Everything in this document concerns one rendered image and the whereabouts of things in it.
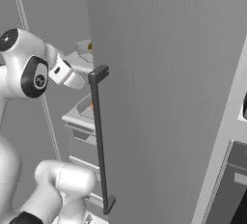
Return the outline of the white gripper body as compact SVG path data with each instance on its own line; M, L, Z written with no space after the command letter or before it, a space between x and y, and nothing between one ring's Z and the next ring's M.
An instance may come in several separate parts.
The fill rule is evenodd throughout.
M73 68L64 85L74 90L81 90L89 82L88 74L91 71L92 69L87 68Z

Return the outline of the grey freezer rack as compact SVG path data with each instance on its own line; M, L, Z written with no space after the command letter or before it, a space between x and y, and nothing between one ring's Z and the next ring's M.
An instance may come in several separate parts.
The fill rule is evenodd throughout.
M82 113L79 113L78 110L73 107L67 114L62 117L62 120L65 122L73 123L78 126L83 126L92 131L96 131L95 120L94 120L94 111L88 106Z
M67 56L67 61L77 70L90 72L94 69L94 64L89 63L84 58L80 57L76 51Z

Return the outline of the clear container with orange food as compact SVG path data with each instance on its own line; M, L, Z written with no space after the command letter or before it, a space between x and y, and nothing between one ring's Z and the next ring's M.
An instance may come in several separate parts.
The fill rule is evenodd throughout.
M83 99L81 99L76 104L76 110L80 116L92 119L94 117L94 110L91 106L92 103L92 95L88 94Z

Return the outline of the clear container with yellow food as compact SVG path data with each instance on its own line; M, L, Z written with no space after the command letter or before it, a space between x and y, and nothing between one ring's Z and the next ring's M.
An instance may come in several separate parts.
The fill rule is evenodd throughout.
M92 61L94 60L93 51L88 50L88 44L90 42L91 42L91 40L85 40L85 41L77 42L75 44L75 47L76 47L76 51L77 51L78 55L81 58L83 58L84 60L86 60L89 63L92 63Z

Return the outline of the grey freezer body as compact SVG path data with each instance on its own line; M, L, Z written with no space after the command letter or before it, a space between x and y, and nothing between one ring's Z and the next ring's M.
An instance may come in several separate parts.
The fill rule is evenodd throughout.
M0 0L0 15L5 18L3 24L0 25L0 36L10 29L19 28L51 44L61 51L66 59L70 53L75 51L74 42L86 38L90 34L88 11L85 6L80 5L76 0ZM88 83L81 90L74 90L64 84L58 85L53 80L49 80L45 92L40 97L30 99L12 98L8 101L6 109L13 99L33 101L52 98L53 103L47 104L44 111L46 117L51 117L54 113L54 106L66 109L71 99L71 93L74 91L84 92L87 86ZM3 128L2 134L21 157L17 146L22 144L29 134L23 132L14 135L13 138L7 138ZM100 184L99 171L97 172L88 166L72 161L67 153L57 153L55 158L45 160L58 160L93 171L96 174L96 186L90 195L85 197L86 208L94 216L97 224L109 224L107 215L102 212L102 197L95 193Z

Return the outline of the grey freezer drawer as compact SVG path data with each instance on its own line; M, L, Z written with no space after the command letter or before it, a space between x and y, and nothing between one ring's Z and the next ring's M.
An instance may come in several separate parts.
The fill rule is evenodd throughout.
M69 158L79 164L99 171L96 137L74 124L66 123Z

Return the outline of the grey freezer door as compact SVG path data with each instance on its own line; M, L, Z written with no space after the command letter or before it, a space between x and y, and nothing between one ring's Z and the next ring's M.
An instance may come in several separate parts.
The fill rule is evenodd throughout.
M191 224L247 37L247 0L88 0L109 224Z

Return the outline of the white cabinet side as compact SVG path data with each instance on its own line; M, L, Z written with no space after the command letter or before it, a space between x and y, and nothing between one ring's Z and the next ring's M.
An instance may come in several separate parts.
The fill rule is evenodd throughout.
M213 146L201 193L191 224L206 224L212 203L227 166L234 141L247 144L247 121L242 102L247 93L247 37L236 68L226 108Z

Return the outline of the dark appliance front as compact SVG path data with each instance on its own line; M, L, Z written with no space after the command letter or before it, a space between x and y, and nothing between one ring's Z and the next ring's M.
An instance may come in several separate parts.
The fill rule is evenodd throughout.
M232 141L204 224L247 224L247 144Z

